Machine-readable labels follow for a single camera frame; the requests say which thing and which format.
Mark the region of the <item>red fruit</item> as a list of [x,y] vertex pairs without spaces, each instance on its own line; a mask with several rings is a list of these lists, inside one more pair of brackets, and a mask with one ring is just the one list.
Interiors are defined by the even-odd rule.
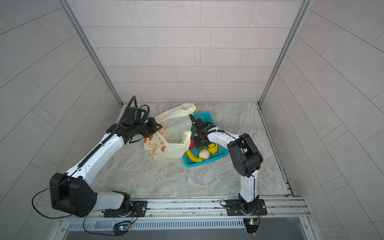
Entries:
[[189,149],[193,149],[195,147],[195,140],[194,138],[191,138],[190,139],[190,146],[189,146]]

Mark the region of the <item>beige round fruit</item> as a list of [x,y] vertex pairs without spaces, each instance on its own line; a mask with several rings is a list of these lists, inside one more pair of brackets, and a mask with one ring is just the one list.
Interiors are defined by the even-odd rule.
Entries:
[[209,160],[211,158],[211,153],[208,149],[201,149],[199,152],[199,158],[203,161]]

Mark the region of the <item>yellow bumpy fruit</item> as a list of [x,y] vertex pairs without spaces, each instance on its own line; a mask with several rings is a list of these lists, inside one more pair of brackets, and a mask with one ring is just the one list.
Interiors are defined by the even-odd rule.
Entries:
[[207,146],[207,149],[211,155],[215,155],[218,152],[218,145],[216,143],[212,143]]

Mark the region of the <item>yellow banana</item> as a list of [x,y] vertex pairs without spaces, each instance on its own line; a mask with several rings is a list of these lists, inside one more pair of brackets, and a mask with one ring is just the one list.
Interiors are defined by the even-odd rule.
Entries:
[[187,156],[188,158],[193,161],[194,163],[200,163],[202,162],[204,159],[202,158],[199,158],[199,157],[196,157],[190,150],[187,150]]

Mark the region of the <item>cream fruit-print plastic bag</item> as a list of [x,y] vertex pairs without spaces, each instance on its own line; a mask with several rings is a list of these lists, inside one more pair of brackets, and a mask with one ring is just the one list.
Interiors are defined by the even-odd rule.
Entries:
[[162,135],[144,139],[144,149],[155,160],[179,159],[189,149],[192,121],[189,117],[196,110],[195,104],[185,103],[155,117],[163,126]]

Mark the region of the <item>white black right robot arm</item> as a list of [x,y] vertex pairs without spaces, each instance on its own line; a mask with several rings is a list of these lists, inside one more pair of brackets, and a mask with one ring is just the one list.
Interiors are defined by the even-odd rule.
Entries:
[[196,147],[217,144],[229,151],[233,166],[241,175],[240,208],[246,215],[257,211],[259,203],[257,176],[263,157],[250,135],[227,133],[211,123],[195,119],[193,115],[190,115],[190,119],[197,134],[194,137]]

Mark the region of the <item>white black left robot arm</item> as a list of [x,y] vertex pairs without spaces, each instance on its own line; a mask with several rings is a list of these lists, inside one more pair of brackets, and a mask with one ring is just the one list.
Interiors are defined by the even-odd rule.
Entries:
[[80,162],[65,173],[56,173],[50,179],[52,208],[77,217],[93,211],[103,211],[106,217],[125,217],[131,214],[129,194],[112,191],[96,193],[90,185],[107,161],[135,136],[149,138],[162,126],[154,118],[145,122],[129,121],[112,125],[102,140]]

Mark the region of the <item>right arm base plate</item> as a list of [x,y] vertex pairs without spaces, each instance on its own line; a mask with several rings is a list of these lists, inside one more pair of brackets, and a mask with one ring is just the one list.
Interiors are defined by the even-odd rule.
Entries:
[[251,203],[244,200],[221,200],[220,205],[227,210],[228,216],[266,216],[265,201],[255,199]]

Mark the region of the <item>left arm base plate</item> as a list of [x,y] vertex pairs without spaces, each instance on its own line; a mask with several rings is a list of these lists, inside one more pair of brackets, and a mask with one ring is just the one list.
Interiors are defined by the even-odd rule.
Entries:
[[142,218],[146,214],[147,201],[130,201],[124,202],[123,205],[116,210],[102,210],[104,218]]

